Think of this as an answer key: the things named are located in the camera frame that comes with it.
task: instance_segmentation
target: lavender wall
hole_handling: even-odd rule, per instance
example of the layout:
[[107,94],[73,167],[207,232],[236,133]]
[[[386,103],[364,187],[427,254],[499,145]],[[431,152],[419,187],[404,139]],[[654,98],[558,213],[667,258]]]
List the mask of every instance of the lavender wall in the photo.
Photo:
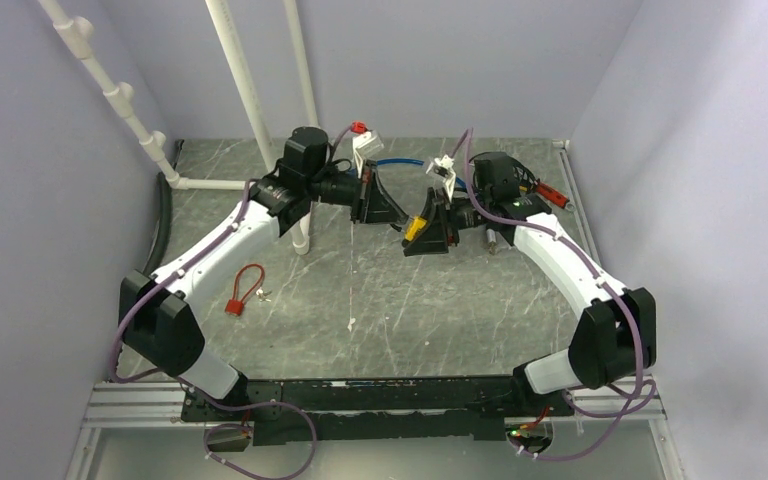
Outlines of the lavender wall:
[[[320,114],[387,136],[569,138],[641,0],[299,0]],[[102,0],[173,131],[251,137],[203,1]],[[276,136],[306,123],[282,2],[229,2]]]
[[688,477],[768,478],[768,2],[644,2],[572,146]]
[[[64,1],[96,26],[114,79],[163,129],[95,0]],[[36,1],[0,1],[0,479],[62,478],[154,218],[153,164]]]

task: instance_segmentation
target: white bracket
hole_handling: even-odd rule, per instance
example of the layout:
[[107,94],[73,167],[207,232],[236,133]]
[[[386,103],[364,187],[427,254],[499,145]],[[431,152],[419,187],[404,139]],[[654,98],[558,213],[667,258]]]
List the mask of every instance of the white bracket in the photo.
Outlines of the white bracket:
[[434,158],[425,164],[425,173],[443,180],[443,188],[446,189],[446,196],[449,197],[450,202],[455,193],[455,181],[458,178],[453,168],[454,163],[455,160],[452,157],[443,155],[443,157]]
[[381,150],[384,150],[384,143],[375,130],[369,130],[352,138],[352,158],[358,178],[360,178],[363,170],[363,161]]

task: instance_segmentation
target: gray marble surface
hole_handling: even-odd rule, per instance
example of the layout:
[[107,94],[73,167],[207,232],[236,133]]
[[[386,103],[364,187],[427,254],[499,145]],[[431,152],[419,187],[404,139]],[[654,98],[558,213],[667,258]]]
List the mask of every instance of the gray marble surface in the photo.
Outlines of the gray marble surface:
[[[378,158],[426,160],[455,142],[384,139],[387,150]],[[348,156],[347,147],[340,147],[338,158]],[[283,148],[283,141],[276,140],[275,148]],[[489,150],[510,153],[568,193],[550,140],[473,142],[473,154]],[[265,173],[253,140],[188,140],[178,170],[193,178],[231,180]],[[409,215],[421,211],[425,190],[433,185],[421,168],[382,166],[380,174]],[[165,261],[208,233],[239,197],[229,191],[174,192]],[[556,214],[580,243],[574,214]],[[264,290],[272,291],[271,301],[251,300],[239,318],[224,313],[229,278],[207,311],[197,312],[209,346],[250,378],[315,378],[508,373],[569,344],[577,319],[560,292],[516,250],[490,255],[483,230],[463,232],[448,255],[405,258],[401,234],[388,226],[353,225],[348,217],[346,208],[317,205],[308,255],[296,255],[287,235],[252,258],[266,269]],[[241,283],[253,281],[245,277]],[[122,373],[149,366],[126,347]]]

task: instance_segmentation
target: red connector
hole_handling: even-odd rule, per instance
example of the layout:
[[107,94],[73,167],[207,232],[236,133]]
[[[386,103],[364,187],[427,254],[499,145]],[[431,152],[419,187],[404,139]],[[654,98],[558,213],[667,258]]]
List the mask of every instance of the red connector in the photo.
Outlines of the red connector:
[[569,198],[567,198],[566,195],[555,190],[549,185],[546,185],[540,180],[537,181],[537,193],[543,195],[546,200],[549,200],[561,208],[567,208],[567,204],[569,204]]
[[361,133],[368,132],[369,129],[366,128],[366,124],[363,122],[352,122],[351,131],[352,133],[357,133],[358,135],[360,135]]
[[225,304],[225,313],[239,317],[243,314],[243,308],[245,308],[245,305],[243,304],[242,300],[232,298],[231,300],[228,300],[227,304]]

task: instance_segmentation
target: blue tube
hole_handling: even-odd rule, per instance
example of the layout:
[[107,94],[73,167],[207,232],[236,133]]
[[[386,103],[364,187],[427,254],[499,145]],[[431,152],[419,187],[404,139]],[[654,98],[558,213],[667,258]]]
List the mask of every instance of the blue tube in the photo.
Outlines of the blue tube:
[[[416,165],[419,167],[425,165],[425,162],[423,162],[422,160],[415,160],[413,158],[385,158],[383,160],[378,160],[377,163],[378,165],[403,164],[403,165]],[[466,184],[460,178],[455,178],[455,183],[461,188],[466,188]]]

